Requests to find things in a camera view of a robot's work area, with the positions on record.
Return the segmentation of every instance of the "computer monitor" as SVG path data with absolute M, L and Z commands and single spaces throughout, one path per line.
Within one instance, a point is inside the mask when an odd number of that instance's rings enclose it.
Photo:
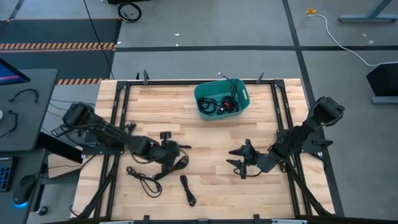
M 0 58 L 0 85 L 25 82 L 30 82 L 30 78 Z

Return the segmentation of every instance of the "plastic basket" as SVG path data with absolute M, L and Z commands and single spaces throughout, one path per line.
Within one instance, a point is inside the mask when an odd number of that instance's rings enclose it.
M 232 86 L 231 82 L 235 83 L 236 80 L 238 81 L 236 85 L 238 94 L 236 94 L 235 98 L 238 100 L 239 97 L 238 112 L 235 111 L 232 113 L 224 112 L 222 114 L 217 114 L 217 112 L 214 112 L 212 114 L 205 114 L 199 110 L 199 102 L 198 102 L 199 98 L 206 97 L 206 98 L 213 98 L 216 101 L 221 101 L 222 97 L 231 95 L 231 86 Z M 205 121 L 214 121 L 217 119 L 224 119 L 232 116 L 237 116 L 241 114 L 250 104 L 250 98 L 246 86 L 242 80 L 237 78 L 200 84 L 195 88 L 194 95 L 197 102 L 200 117 Z

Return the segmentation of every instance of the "concrete floor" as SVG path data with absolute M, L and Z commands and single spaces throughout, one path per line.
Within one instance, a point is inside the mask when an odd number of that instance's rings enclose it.
M 93 17 L 117 16 L 114 6 L 100 0 L 87 2 Z M 325 32 L 324 21 L 305 16 L 311 2 L 289 1 L 300 44 L 334 45 Z M 313 7 L 327 16 L 330 31 L 342 45 L 397 45 L 398 23 L 339 24 L 336 21 L 340 14 L 366 13 L 375 3 L 377 0 L 319 0 Z M 0 15 L 10 15 L 15 4 L 16 1 L 0 2 Z M 143 11 L 142 19 L 122 25 L 119 47 L 293 45 L 282 1 L 153 0 L 138 5 Z M 82 7 L 81 1 L 25 0 L 17 18 L 86 17 Z M 386 13 L 397 11 L 398 1 L 386 9 Z M 398 60 L 395 51 L 358 53 L 371 63 Z M 346 108 L 345 117 L 336 126 L 325 128 L 326 137 L 335 142 L 330 147 L 330 156 L 345 215 L 398 220 L 395 209 L 398 107 L 371 104 L 373 93 L 366 75 L 374 68 L 365 66 L 354 55 L 308 51 L 303 56 L 315 98 L 330 96 Z M 216 78 L 217 72 L 238 78 L 256 78 L 261 72 L 264 78 L 302 78 L 294 51 L 115 53 L 113 72 L 117 79 L 135 78 L 143 69 L 151 79 Z M 53 97 L 95 102 L 97 92 L 97 85 L 56 86 Z M 51 130 L 59 124 L 57 117 L 48 115 L 44 128 Z M 75 189 L 76 183 L 49 186 L 44 196 L 44 203 L 49 202 L 49 214 L 44 217 L 32 214 L 28 223 L 66 220 Z M 54 192 L 69 195 L 63 205 L 52 201 Z

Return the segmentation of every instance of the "desk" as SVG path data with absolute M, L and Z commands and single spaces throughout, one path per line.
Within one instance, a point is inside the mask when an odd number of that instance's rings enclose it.
M 136 121 L 136 135 L 147 135 L 156 140 L 161 131 L 171 131 L 172 140 L 183 145 L 190 156 L 189 165 L 161 179 L 163 193 L 159 198 L 148 197 L 140 182 L 126 174 L 126 167 L 137 172 L 154 175 L 159 164 L 140 165 L 127 151 L 120 157 L 118 178 L 114 192 L 112 220 L 197 220 L 197 219 L 252 219 L 293 218 L 287 175 L 278 167 L 256 178 L 241 180 L 233 173 L 233 166 L 226 159 L 237 159 L 228 151 L 239 148 L 246 138 L 258 151 L 265 151 L 276 140 L 278 122 L 271 85 L 246 85 L 251 104 L 240 116 L 206 122 L 200 119 L 193 89 L 195 85 L 165 85 L 149 80 L 151 85 L 134 85 L 129 89 L 126 121 Z M 302 84 L 299 79 L 284 80 L 293 122 L 300 125 L 307 116 Z M 102 81 L 95 112 L 108 121 L 114 105 L 117 81 Z M 119 105 L 123 104 L 121 90 Z M 287 120 L 282 112 L 284 127 Z M 120 123 L 122 108 L 119 106 L 116 124 Z M 333 205 L 321 161 L 308 154 L 301 155 L 305 180 L 309 189 L 329 211 Z M 98 189 L 103 156 L 96 156 L 80 173 L 73 210 L 80 213 Z M 248 174 L 257 172 L 248 167 Z M 180 175 L 188 178 L 190 190 L 197 198 L 195 207 L 187 203 L 180 183 Z M 303 200 L 298 187 L 298 202 L 303 213 Z M 105 192 L 101 216 L 105 216 L 108 194 Z
M 81 163 L 82 161 L 81 152 L 78 149 L 40 132 L 58 71 L 56 69 L 40 69 L 21 70 L 21 72 L 31 79 L 29 83 L 0 86 L 1 109 L 5 112 L 14 110 L 19 113 L 18 128 L 0 139 L 0 147 L 2 148 L 0 157 L 17 156 L 19 158 L 10 191 L 0 193 L 0 217 L 2 223 L 25 223 L 29 212 L 38 209 L 44 189 L 41 178 L 37 181 L 34 194 L 31 195 L 26 208 L 15 208 L 12 196 L 16 185 L 25 175 L 43 171 L 47 150 L 75 162 Z M 33 88 L 39 92 L 38 104 L 34 103 L 35 95 L 32 92 L 21 93 L 14 103 L 8 102 L 8 99 L 13 98 L 18 91 L 27 88 Z M 0 121 L 0 132 L 5 133 L 13 125 L 13 117 L 4 117 Z

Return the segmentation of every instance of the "black cable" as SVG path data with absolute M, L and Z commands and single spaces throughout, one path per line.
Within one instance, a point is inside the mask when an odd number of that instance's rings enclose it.
M 102 44 L 101 44 L 100 38 L 98 37 L 98 34 L 97 34 L 96 29 L 95 29 L 95 26 L 94 26 L 93 20 L 92 20 L 92 18 L 91 18 L 90 12 L 88 11 L 88 7 L 87 7 L 86 0 L 83 0 L 83 2 L 85 3 L 85 7 L 86 7 L 86 10 L 87 10 L 87 15 L 88 15 L 88 18 L 90 19 L 91 26 L 93 27 L 93 30 L 94 30 L 95 36 L 96 36 L 96 38 L 97 38 L 98 44 L 99 44 L 99 46 L 101 47 L 101 50 L 102 50 L 102 53 L 104 54 L 106 63 L 108 64 L 109 71 L 111 72 L 111 75 L 112 75 L 113 80 L 115 80 L 114 75 L 113 75 L 113 72 L 112 72 L 111 64 L 110 64 L 110 62 L 109 62 L 109 60 L 108 60 L 108 58 L 107 58 L 107 56 L 106 56 L 106 54 L 105 54 L 104 48 L 102 48 Z
M 55 167 L 49 167 L 49 169 L 53 169 L 53 168 L 60 168 L 60 167 L 80 167 L 80 170 L 83 169 L 83 167 L 89 162 L 91 161 L 96 155 L 91 156 L 83 165 L 76 165 L 76 166 L 70 166 L 70 165 L 62 165 L 62 166 L 55 166 Z
M 121 129 L 126 130 L 126 128 L 127 128 L 127 132 L 129 134 L 131 134 L 134 131 L 134 129 L 136 128 L 136 126 L 137 126 L 137 123 L 135 121 L 131 121 L 129 124 L 125 125 Z
M 240 173 L 237 171 L 239 168 L 234 169 L 234 173 L 240 175 Z M 246 175 L 246 177 L 257 177 L 262 173 L 262 171 L 258 172 L 258 174 L 254 174 L 254 175 Z
M 87 105 L 95 106 L 94 103 L 87 103 L 87 102 L 81 102 L 81 101 L 57 100 L 57 99 L 54 99 L 54 98 L 51 98 L 51 100 L 57 101 L 57 102 L 62 102 L 62 103 L 76 103 L 76 102 L 78 102 L 78 103 L 85 103 Z
M 67 109 L 60 108 L 60 107 L 58 107 L 58 106 L 55 106 L 55 105 L 52 104 L 52 103 L 49 103 L 49 104 L 50 104 L 51 106 L 53 106 L 54 108 L 58 109 L 58 110 L 68 111 Z
M 184 187 L 184 191 L 185 191 L 185 193 L 187 195 L 187 200 L 188 200 L 189 206 L 194 207 L 196 202 L 197 202 L 197 199 L 195 198 L 195 196 L 193 196 L 191 191 L 189 191 L 187 176 L 186 175 L 181 175 L 180 176 L 180 180 L 181 180 L 182 186 Z
M 18 113 L 13 112 L 12 110 L 9 110 L 8 114 L 14 115 L 14 127 L 12 127 L 10 130 L 8 130 L 6 133 L 4 133 L 2 136 L 0 136 L 0 139 L 3 138 L 4 136 L 14 132 L 18 128 Z
M 135 155 L 131 154 L 131 157 L 132 157 L 132 159 L 134 159 L 134 161 L 135 161 L 136 163 L 138 163 L 138 164 L 150 164 L 151 162 L 154 162 L 154 161 L 155 161 L 155 160 L 149 160 L 149 161 L 141 162 L 141 161 L 138 161 L 138 160 L 136 159 Z
M 147 177 L 145 174 L 137 173 L 131 166 L 126 167 L 126 170 L 127 174 L 133 176 L 136 179 L 139 179 L 142 188 L 148 196 L 150 196 L 151 198 L 157 198 L 162 194 L 162 186 L 160 183 L 158 183 L 158 181 L 154 180 L 152 177 Z M 156 186 L 156 190 L 152 190 L 147 181 L 153 182 Z
M 64 130 L 64 127 L 63 127 L 62 125 L 60 126 L 60 128 L 61 128 L 61 130 L 65 133 L 65 137 L 67 137 L 67 139 L 69 139 L 69 141 L 75 143 L 77 146 L 86 147 L 86 146 L 84 146 L 84 145 L 82 145 L 82 144 L 80 144 L 80 143 L 77 143 L 77 142 L 74 141 L 72 138 L 70 138 L 70 137 L 69 137 L 69 132 L 66 132 L 66 131 Z
M 53 116 L 57 116 L 57 117 L 59 117 L 59 118 L 61 118 L 62 119 L 62 115 L 60 115 L 60 114 L 56 114 L 56 113 L 53 113 L 53 112 L 51 112 L 51 111 L 47 111 L 47 113 L 49 113 L 49 114 L 51 114 L 51 115 L 53 115 Z
M 113 134 L 119 134 L 115 130 L 113 130 L 111 128 L 108 128 L 107 126 L 105 126 L 103 124 L 84 124 L 84 125 L 80 125 L 80 126 L 72 126 L 72 125 L 70 125 L 71 128 L 74 128 L 74 129 L 77 129 L 77 130 L 81 130 L 83 128 L 89 128 L 89 127 L 93 127 L 93 126 L 107 129 L 108 131 L 112 132 Z
M 201 112 L 204 114 L 213 114 L 217 108 L 217 114 L 222 114 L 226 111 L 232 113 L 234 110 L 236 112 L 239 111 L 239 101 L 240 101 L 240 94 L 238 92 L 238 79 L 235 80 L 233 83 L 228 77 L 226 77 L 223 74 L 220 74 L 220 76 L 224 77 L 227 79 L 230 83 L 230 96 L 224 96 L 222 97 L 221 101 L 216 101 L 213 98 L 207 98 L 207 97 L 202 97 L 197 99 L 198 100 L 198 108 Z
M 72 207 L 73 207 L 73 205 L 69 206 L 69 211 L 77 217 L 78 214 L 76 214 L 76 213 L 72 210 Z
M 181 159 L 178 160 L 178 162 L 176 164 L 174 164 L 173 166 L 173 171 L 175 170 L 180 170 L 180 169 L 184 169 L 187 167 L 188 163 L 189 163 L 189 156 L 188 154 L 184 151 L 181 150 L 180 151 L 184 154 L 183 157 L 181 157 Z
M 42 129 L 43 129 L 49 136 L 52 136 L 52 134 L 50 134 L 45 128 L 42 127 Z
M 25 90 L 21 90 L 21 91 L 17 92 L 17 94 L 15 94 L 15 96 L 14 96 L 13 98 L 9 99 L 8 102 L 11 102 L 11 103 L 15 102 L 15 99 L 16 99 L 21 93 L 23 93 L 23 92 L 25 92 L 25 91 L 32 91 L 32 92 L 34 92 L 34 93 L 35 93 L 35 96 L 36 96 L 35 103 L 39 103 L 39 92 L 38 92 L 37 90 L 35 90 L 35 89 L 25 89 Z

